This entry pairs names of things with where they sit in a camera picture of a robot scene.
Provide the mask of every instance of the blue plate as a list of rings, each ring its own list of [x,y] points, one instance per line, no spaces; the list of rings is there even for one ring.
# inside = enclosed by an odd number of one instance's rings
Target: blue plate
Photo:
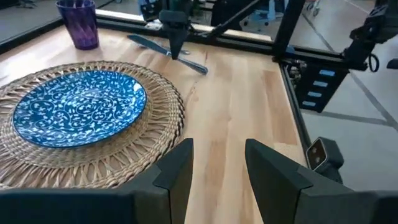
[[[33,89],[13,114],[15,130],[46,147],[76,147],[108,138],[142,113],[146,93],[128,75],[106,70],[76,72]]]

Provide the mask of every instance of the floor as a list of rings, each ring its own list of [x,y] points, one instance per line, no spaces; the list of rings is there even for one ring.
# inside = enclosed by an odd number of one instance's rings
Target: floor
[[[110,11],[138,14],[135,0],[123,0],[102,7]],[[303,11],[291,44],[341,52],[351,43],[349,32],[363,24],[374,0],[321,0],[317,17]],[[36,9],[10,8],[0,12],[0,42],[15,33],[39,26],[58,16],[53,2],[38,2]],[[210,15],[196,18],[209,24]],[[251,24],[244,29],[275,37],[280,22],[267,27]],[[345,164],[340,169],[346,186],[355,190],[398,190],[398,76],[387,70],[389,59],[398,57],[398,38],[374,50],[381,61],[377,73],[351,72],[335,93],[323,113],[302,111],[312,140],[319,136],[337,141]]]

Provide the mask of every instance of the cable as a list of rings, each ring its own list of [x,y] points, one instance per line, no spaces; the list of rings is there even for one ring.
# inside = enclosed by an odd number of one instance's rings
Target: cable
[[[374,61],[376,63],[376,67],[373,67],[372,58],[374,59]],[[380,60],[375,54],[371,53],[368,57],[368,64],[369,64],[369,69],[371,72],[377,72],[380,67]]]

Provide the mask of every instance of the round rattan placemat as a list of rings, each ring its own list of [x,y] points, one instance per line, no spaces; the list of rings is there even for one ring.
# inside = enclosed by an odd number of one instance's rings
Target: round rattan placemat
[[[147,93],[139,119],[124,131],[88,146],[54,149],[23,140],[14,108],[33,88],[60,75],[112,70],[134,77]],[[178,142],[184,107],[177,89],[158,73],[123,62],[86,62],[48,68],[0,88],[0,189],[117,187],[153,164]]]

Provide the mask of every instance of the wooden table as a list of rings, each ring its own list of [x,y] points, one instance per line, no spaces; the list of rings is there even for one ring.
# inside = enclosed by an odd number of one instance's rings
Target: wooden table
[[[203,76],[126,35],[100,29],[100,48],[81,51],[64,27],[57,28],[0,55],[0,85],[47,67],[90,60],[132,62],[159,72],[182,94],[183,138],[195,144],[186,223],[262,223],[246,170],[245,140],[255,138],[305,165],[278,64],[270,56],[184,44],[191,51],[185,58],[208,67]]]

